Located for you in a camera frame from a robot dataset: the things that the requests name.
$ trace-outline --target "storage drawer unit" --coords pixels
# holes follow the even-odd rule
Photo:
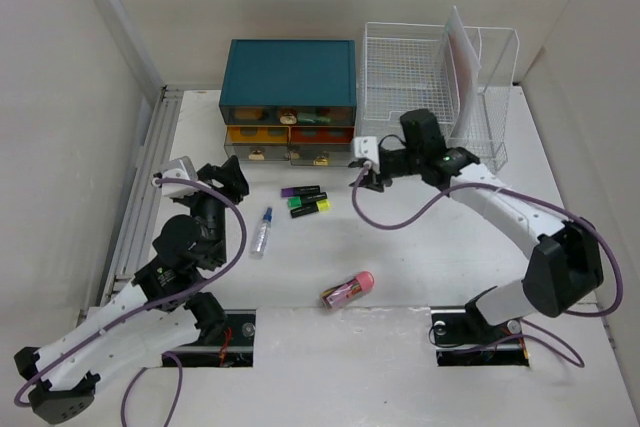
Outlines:
[[[355,70],[351,40],[233,40],[219,103],[227,154],[284,160],[299,144],[318,148],[303,149],[293,165],[348,164]]]

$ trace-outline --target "cable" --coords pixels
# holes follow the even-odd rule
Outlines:
[[[433,333],[434,333],[433,326],[431,326],[431,328],[429,329],[429,332],[427,333],[427,338],[429,339],[429,342],[431,342],[431,345],[435,345],[436,347],[442,347],[443,349],[455,349],[457,347],[461,347],[464,345],[464,344],[439,344],[435,340],[435,335],[433,339],[431,339],[431,334]]]
[[[27,381],[27,383],[25,383],[20,388],[20,390],[16,393],[16,395],[15,395],[15,397],[13,399],[13,403],[16,406],[23,407],[23,408],[31,407],[31,404],[29,402],[22,401],[22,396],[25,394],[25,392],[27,390],[29,390],[29,388],[31,388],[33,385],[35,385],[35,383],[38,382],[43,376],[47,375],[49,372],[51,372],[53,369],[55,369],[58,365],[60,365],[62,362],[64,362],[65,360],[67,360],[68,358],[70,358],[71,356],[73,356],[74,354],[76,354],[77,352],[82,350],[83,348],[85,348],[91,342],[93,342],[94,340],[98,339],[101,335],[104,335],[104,333],[110,331],[111,329],[113,329],[117,325],[119,325],[122,322],[124,322],[125,320],[133,317],[134,315],[139,314],[140,312],[143,312],[145,310],[151,310],[151,309],[154,309],[154,308],[156,308],[156,307],[158,307],[160,305],[163,305],[165,303],[174,302],[176,300],[181,300],[181,299],[184,299],[185,297],[190,296],[191,294],[195,294],[196,292],[202,290],[204,287],[206,287],[207,285],[211,284],[212,282],[218,280],[224,274],[229,272],[229,270],[231,270],[233,268],[233,266],[238,263],[238,261],[240,260],[240,257],[242,257],[242,254],[244,253],[244,249],[245,249],[245,247],[247,245],[247,226],[246,226],[246,224],[244,222],[242,214],[240,213],[238,208],[233,204],[233,202],[231,202],[229,199],[227,199],[224,195],[222,195],[219,192],[216,192],[215,190],[213,190],[211,187],[208,187],[208,186],[206,186],[204,184],[201,184],[199,182],[195,182],[195,181],[192,181],[192,180],[186,180],[186,179],[157,179],[157,184],[158,185],[162,185],[162,184],[188,185],[188,186],[194,187],[194,188],[196,188],[196,189],[198,189],[198,190],[200,190],[200,191],[202,191],[202,192],[204,192],[206,194],[209,194],[212,197],[215,197],[217,200],[222,202],[225,206],[229,207],[229,209],[233,212],[233,214],[238,219],[238,223],[240,224],[241,238],[240,238],[240,247],[238,248],[238,252],[233,257],[233,259],[231,259],[231,261],[229,261],[227,263],[227,265],[225,265],[219,272],[215,273],[214,275],[212,275],[208,279],[205,279],[202,282],[194,284],[193,286],[189,287],[188,289],[183,290],[182,292],[178,292],[177,294],[169,295],[169,296],[164,297],[162,299],[154,300],[153,302],[147,302],[146,304],[141,305],[140,307],[137,307],[137,308],[133,309],[131,312],[127,312],[126,314],[121,315],[120,317],[116,318],[115,320],[113,320],[110,323],[108,323],[107,325],[105,325],[102,330],[91,334],[89,337],[87,337],[85,340],[80,342],[78,345],[76,345],[75,347],[69,349],[63,355],[61,355],[56,360],[54,360],[51,364],[47,365],[42,370],[40,370],[36,375],[31,377]]]
[[[220,351],[218,352],[218,356],[220,357],[220,367],[224,364],[225,359],[227,358],[227,349],[229,348],[229,342],[233,338],[233,331],[231,327],[227,327],[227,330],[224,331],[224,344],[220,347]]]
[[[178,399],[180,398],[180,393],[182,392],[182,378],[184,375],[184,372],[183,372],[184,367],[182,366],[182,362],[180,362],[180,359],[178,358],[178,356],[176,356],[173,352],[165,352],[162,355],[163,357],[169,357],[171,360],[173,360],[176,363],[176,366],[178,367],[178,385],[176,386],[176,394],[173,397],[173,403],[171,404],[171,409],[169,409],[167,420],[165,420],[164,426],[163,426],[163,427],[168,427],[169,423],[171,422],[171,418],[173,417],[173,413],[176,410],[176,406],[178,405]],[[147,370],[149,369],[147,369],[146,367],[140,369],[140,372],[138,372],[135,375],[135,377],[129,383],[127,390],[125,390],[124,392],[124,397],[122,398],[122,404],[120,405],[120,422],[122,423],[122,427],[128,427],[125,411],[127,409],[127,400],[129,399],[131,390],[133,389],[133,386],[136,384],[138,379],[140,379],[140,377],[142,377],[142,375]]]
[[[576,349],[571,347],[571,345],[569,345],[569,343],[566,340],[561,339],[559,336],[557,336],[553,332],[550,332],[547,329],[544,329],[543,327],[540,327],[538,324],[534,324],[533,322],[530,322],[528,320],[520,319],[520,322],[522,322],[523,324],[526,324],[529,327],[532,327],[532,328],[534,328],[536,330],[539,330],[540,332],[548,335],[552,339],[554,339],[557,342],[559,342],[560,344],[562,344],[564,347],[566,347],[566,349],[569,352],[571,352],[571,354],[575,357],[575,359],[572,359],[571,357],[569,357],[564,352],[560,352],[558,349],[556,349],[549,342],[547,342],[545,340],[542,340],[539,337],[536,337],[535,335],[529,335],[529,334],[508,335],[506,337],[502,337],[499,340],[496,340],[495,342],[491,342],[490,344],[479,345],[479,346],[476,346],[476,347],[470,347],[468,349],[459,349],[459,350],[456,349],[455,353],[456,354],[472,354],[473,352],[482,352],[482,351],[484,351],[486,349],[490,349],[491,347],[497,347],[498,345],[503,344],[505,342],[508,342],[510,340],[514,340],[514,339],[529,339],[529,340],[533,340],[534,342],[538,342],[539,344],[545,346],[551,352],[553,352],[554,354],[562,357],[564,360],[566,360],[570,364],[575,365],[576,367],[578,367],[580,369],[584,368],[585,363],[584,363],[584,360],[582,359],[582,356],[578,353],[578,351]]]
[[[388,134],[385,135],[383,138],[380,139],[380,142],[378,142],[378,148],[382,147],[382,143],[384,142],[385,139],[388,139],[389,137],[394,137],[398,140],[398,142],[400,142],[402,145],[406,145],[404,143],[404,140],[402,140],[399,136],[397,136],[396,134]]]
[[[369,217],[367,217],[367,215],[362,211],[362,209],[360,208],[360,206],[358,205],[358,199],[357,199],[357,192],[358,192],[358,187],[360,186],[360,183],[362,182],[362,179],[364,178],[364,176],[367,174],[367,172],[369,171],[369,169],[371,169],[371,164],[365,164],[365,166],[362,168],[362,170],[360,171],[360,173],[358,174],[358,177],[356,178],[356,181],[353,183],[353,189],[351,191],[351,203],[353,204],[353,208],[355,209],[356,213],[360,216],[360,218],[362,218],[362,220],[364,220],[367,224],[377,228],[377,229],[381,229],[381,230],[398,230],[398,229],[402,229],[410,224],[412,224],[413,222],[415,222],[416,220],[418,220],[427,210],[429,210],[431,207],[433,207],[433,205],[438,202],[440,199],[444,198],[444,197],[448,197],[451,193],[457,191],[457,190],[462,190],[462,189],[469,189],[469,188],[474,188],[474,189],[487,189],[487,190],[492,190],[492,191],[500,191],[500,194],[504,194],[507,195],[509,197],[513,197],[519,200],[522,200],[524,202],[529,202],[532,204],[536,204],[539,205],[541,207],[544,207],[546,209],[552,210],[558,214],[564,215],[565,217],[571,219],[572,221],[574,221],[576,224],[578,224],[581,228],[583,228],[584,230],[586,230],[587,232],[589,232],[598,242],[598,244],[600,244],[600,246],[602,247],[602,250],[604,250],[605,255],[607,256],[607,258],[609,259],[609,262],[611,263],[611,269],[613,270],[613,276],[615,278],[615,282],[616,282],[616,296],[613,300],[613,303],[606,309],[598,311],[598,312],[576,312],[573,310],[567,310],[565,313],[569,314],[569,315],[574,315],[577,317],[604,317],[606,315],[609,315],[613,312],[615,312],[618,307],[620,307],[620,304],[622,303],[622,297],[623,297],[623,285],[622,285],[622,273],[620,272],[620,266],[618,264],[618,261],[613,253],[613,250],[611,249],[611,247],[609,247],[609,244],[607,243],[607,241],[604,239],[604,237],[602,237],[602,235],[600,235],[600,233],[598,231],[596,231],[593,226],[587,222],[586,220],[582,219],[581,217],[575,215],[572,212],[569,212],[568,210],[559,207],[557,205],[554,205],[550,202],[541,200],[541,199],[537,199],[535,197],[531,197],[528,196],[526,194],[521,194],[520,192],[515,192],[513,190],[509,190],[509,189],[505,189],[502,187],[497,187],[495,185],[492,184],[486,184],[486,183],[481,183],[481,182],[469,182],[467,184],[460,184],[460,185],[455,185],[453,187],[449,187],[447,189],[444,189],[443,191],[439,192],[436,196],[434,196],[432,199],[430,199],[415,215],[409,217],[407,220],[400,222],[398,224],[393,224],[393,225],[385,225],[385,224],[380,224],[378,222],[375,222],[374,220],[371,220]],[[496,345],[499,345],[503,342],[506,342],[508,340],[511,339],[530,339],[533,340],[535,342],[538,342],[542,345],[544,345],[545,347],[547,347],[549,350],[551,350],[552,352],[554,352],[555,354],[559,355],[560,357],[562,357],[563,359],[565,359],[567,362],[569,362],[572,365],[575,365],[576,367],[579,368],[583,368],[584,367],[584,360],[582,359],[582,357],[580,356],[580,354],[578,354],[578,352],[571,347],[567,342],[565,342],[564,340],[562,340],[560,337],[558,337],[557,335],[551,333],[550,331],[543,329],[542,327],[529,322],[527,320],[521,319],[521,322],[523,322],[526,325],[529,325],[530,327],[533,327],[534,329],[539,330],[540,332],[543,332],[547,335],[549,335],[551,338],[557,340],[558,342],[560,342],[563,346],[565,346],[574,356],[577,360],[574,360],[570,357],[568,357],[566,354],[560,352],[558,349],[556,349],[555,347],[553,347],[551,344],[549,344],[548,342],[545,342],[542,339],[539,339],[535,336],[532,335],[528,335],[528,334],[515,334],[515,335],[511,335],[511,336],[507,336],[504,337],[500,340],[497,340],[496,342],[492,342],[490,344],[487,345],[482,345],[482,346],[478,346],[478,347],[473,347],[470,349],[464,349],[464,350],[456,350],[457,353],[471,353],[471,352],[478,352]]]

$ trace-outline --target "green highlighter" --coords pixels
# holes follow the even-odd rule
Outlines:
[[[313,204],[314,202],[325,199],[327,199],[327,194],[325,192],[320,192],[319,194],[299,195],[298,197],[291,197],[287,201],[287,205],[290,209],[297,209],[303,205]]]

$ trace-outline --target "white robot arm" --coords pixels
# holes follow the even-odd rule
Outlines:
[[[602,284],[598,243],[584,225],[501,193],[508,186],[475,155],[446,146],[427,109],[403,114],[400,123],[404,148],[386,150],[375,137],[353,140],[358,160],[352,166],[369,167],[359,186],[383,192],[393,178],[420,175],[482,215],[529,259],[524,278],[482,292],[464,307],[432,309],[434,327],[444,332],[446,326],[446,344],[488,344],[504,336],[500,332],[510,320],[536,312],[557,317]],[[470,184],[484,186],[462,188]]]
[[[182,157],[164,165],[157,175],[201,183],[234,204],[249,194],[236,157],[221,167],[206,165],[198,172],[189,158]],[[160,188],[163,197],[185,205],[190,215],[167,221],[153,241],[156,257],[75,330],[47,346],[25,347],[14,357],[26,380],[54,360],[67,357],[42,375],[29,392],[32,410],[50,424],[60,424],[84,411],[96,392],[118,372],[149,366],[164,352],[198,339],[213,340],[225,328],[227,316],[211,293],[196,292],[180,301],[162,303],[162,299],[202,282],[201,270],[212,271],[226,262],[225,205],[192,186],[163,183]],[[161,302],[157,308],[137,312],[157,300]],[[126,314],[132,315],[105,331]],[[67,355],[96,332],[100,333],[98,338]]]

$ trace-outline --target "white wire rack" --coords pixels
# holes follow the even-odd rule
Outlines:
[[[459,137],[451,138],[460,97],[444,29],[443,25],[366,24],[358,135],[402,137],[399,117],[410,110],[427,108],[438,118],[449,145],[467,148],[497,172],[507,162],[504,129],[518,55],[517,33],[493,27],[466,28],[482,64],[478,104],[471,112],[469,127]],[[399,145],[394,139],[388,142],[387,148]]]

